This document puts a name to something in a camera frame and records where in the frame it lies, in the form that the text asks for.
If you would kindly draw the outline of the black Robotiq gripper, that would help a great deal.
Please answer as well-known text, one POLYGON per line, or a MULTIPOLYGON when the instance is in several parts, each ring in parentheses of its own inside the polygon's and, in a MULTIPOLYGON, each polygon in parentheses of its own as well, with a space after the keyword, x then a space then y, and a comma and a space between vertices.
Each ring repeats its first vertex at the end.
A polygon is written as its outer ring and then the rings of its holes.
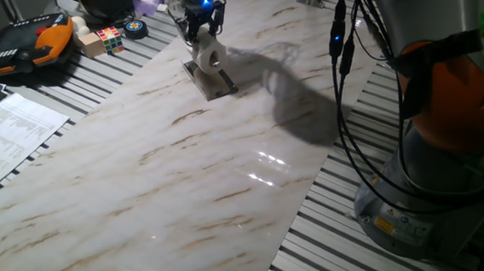
POLYGON ((187 18, 187 42, 197 40, 203 23, 210 23, 209 34, 217 37, 223 32, 227 0, 182 0, 187 18))

